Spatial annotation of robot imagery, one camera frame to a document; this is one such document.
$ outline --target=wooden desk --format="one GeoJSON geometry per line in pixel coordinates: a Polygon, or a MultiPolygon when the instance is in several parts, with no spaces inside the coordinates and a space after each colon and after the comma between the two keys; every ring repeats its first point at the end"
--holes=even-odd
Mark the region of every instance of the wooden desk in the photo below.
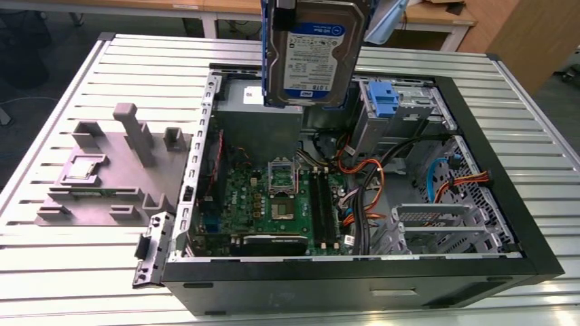
{"type": "MultiPolygon", "coordinates": [[[[207,38],[218,38],[218,20],[261,21],[261,0],[7,0],[0,8],[199,18],[207,38]]],[[[445,5],[423,2],[407,8],[406,29],[449,33],[442,51],[454,52],[471,26],[477,24],[467,10],[457,16],[446,12],[445,5]]]]}
{"type": "MultiPolygon", "coordinates": [[[[206,0],[203,7],[207,12],[261,15],[261,0],[206,0]]],[[[446,7],[446,5],[437,5],[430,2],[413,5],[407,8],[409,23],[466,26],[474,26],[478,23],[467,10],[463,10],[462,14],[457,16],[446,11],[446,7]]]]}
{"type": "MultiPolygon", "coordinates": [[[[230,18],[234,15],[245,15],[241,20],[261,21],[261,0],[206,0],[203,4],[205,11],[214,13],[217,21],[230,18]]],[[[446,11],[447,5],[437,5],[430,2],[419,3],[407,8],[407,26],[411,31],[430,31],[449,33],[446,42],[441,48],[442,51],[454,52],[458,50],[463,38],[471,26],[478,23],[469,10],[463,10],[459,16],[450,14],[446,11]]],[[[213,35],[213,32],[206,29],[206,35],[213,35]]]]}

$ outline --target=connector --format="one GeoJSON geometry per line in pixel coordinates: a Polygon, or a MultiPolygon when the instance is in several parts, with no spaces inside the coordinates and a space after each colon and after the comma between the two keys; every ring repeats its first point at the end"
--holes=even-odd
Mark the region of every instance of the connector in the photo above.
{"type": "Polygon", "coordinates": [[[370,98],[377,108],[378,117],[393,117],[399,108],[399,94],[390,82],[370,82],[370,98]]]}
{"type": "Polygon", "coordinates": [[[459,170],[462,168],[462,155],[454,154],[447,158],[447,165],[450,170],[459,170]]]}

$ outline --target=white label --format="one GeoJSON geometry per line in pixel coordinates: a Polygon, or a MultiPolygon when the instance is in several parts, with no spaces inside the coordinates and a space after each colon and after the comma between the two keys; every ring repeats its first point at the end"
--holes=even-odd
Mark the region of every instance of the white label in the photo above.
{"type": "Polygon", "coordinates": [[[199,9],[197,5],[174,5],[174,8],[179,9],[199,9]]]}
{"type": "Polygon", "coordinates": [[[351,154],[351,155],[355,155],[355,149],[351,147],[351,146],[346,146],[346,148],[345,148],[345,151],[349,153],[349,154],[351,154]]]}
{"type": "Polygon", "coordinates": [[[347,246],[354,246],[355,245],[355,237],[354,236],[345,236],[345,244],[347,246]]]}
{"type": "Polygon", "coordinates": [[[262,86],[249,86],[245,88],[245,104],[265,104],[262,86]]]}
{"type": "Polygon", "coordinates": [[[469,20],[454,20],[454,25],[473,25],[474,22],[470,22],[469,20]]]}
{"type": "Polygon", "coordinates": [[[339,63],[333,51],[343,44],[345,28],[310,24],[302,30],[309,32],[289,32],[285,89],[299,91],[290,93],[295,96],[322,97],[333,89],[339,63]]]}

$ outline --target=floor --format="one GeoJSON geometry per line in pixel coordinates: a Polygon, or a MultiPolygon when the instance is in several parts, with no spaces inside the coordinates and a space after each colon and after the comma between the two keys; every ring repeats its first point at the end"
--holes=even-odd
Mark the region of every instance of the floor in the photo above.
{"type": "MultiPolygon", "coordinates": [[[[83,27],[74,27],[69,14],[47,13],[46,24],[53,35],[53,43],[41,49],[41,56],[50,70],[50,79],[41,87],[18,90],[0,79],[0,107],[14,118],[11,126],[0,128],[0,189],[14,173],[101,32],[186,36],[187,29],[191,36],[203,36],[202,24],[197,20],[185,22],[179,18],[97,14],[87,14],[85,18],[83,27]],[[3,104],[15,98],[33,96],[42,98],[3,104]]],[[[225,38],[257,39],[259,28],[259,22],[229,24],[222,21],[219,33],[225,38]]],[[[565,84],[561,78],[554,76],[535,100],[573,147],[580,151],[580,88],[565,84]]]]}

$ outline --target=metal table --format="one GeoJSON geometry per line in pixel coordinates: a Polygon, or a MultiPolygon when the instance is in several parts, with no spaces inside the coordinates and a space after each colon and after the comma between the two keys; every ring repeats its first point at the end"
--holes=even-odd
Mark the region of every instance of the metal table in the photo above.
{"type": "Polygon", "coordinates": [[[195,134],[211,62],[261,65],[258,42],[117,35],[98,41],[0,195],[0,323],[153,324],[241,321],[253,325],[574,325],[580,319],[580,160],[503,63],[482,54],[367,48],[359,71],[454,77],[526,204],[567,271],[461,310],[353,314],[193,316],[167,289],[131,288],[135,227],[34,225],[47,188],[75,141],[78,120],[113,119],[134,102],[153,132],[195,134]]]}

